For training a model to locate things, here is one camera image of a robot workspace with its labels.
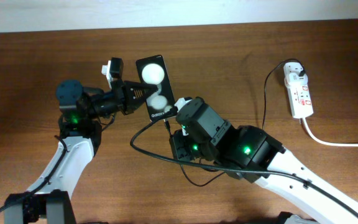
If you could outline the black smartphone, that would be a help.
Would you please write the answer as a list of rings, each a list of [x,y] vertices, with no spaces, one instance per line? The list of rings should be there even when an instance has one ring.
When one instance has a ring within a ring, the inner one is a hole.
[[[138,59],[135,62],[140,81],[155,87],[146,99],[147,111],[151,121],[169,112],[175,104],[167,67],[162,55]]]

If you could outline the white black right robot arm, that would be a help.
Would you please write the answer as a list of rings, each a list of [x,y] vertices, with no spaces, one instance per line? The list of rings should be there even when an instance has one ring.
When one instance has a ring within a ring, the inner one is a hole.
[[[358,202],[310,171],[290,150],[255,126],[235,128],[201,98],[180,98],[175,159],[205,159],[288,200],[319,223],[358,223]]]

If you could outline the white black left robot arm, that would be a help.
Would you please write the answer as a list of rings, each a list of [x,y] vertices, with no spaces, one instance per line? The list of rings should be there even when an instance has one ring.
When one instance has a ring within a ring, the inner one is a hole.
[[[65,80],[56,90],[60,132],[57,151],[41,176],[23,193],[10,194],[4,203],[5,223],[75,223],[71,196],[86,166],[101,144],[104,125],[100,118],[115,119],[118,112],[133,113],[158,90],[156,85],[123,80],[111,89],[83,86]]]

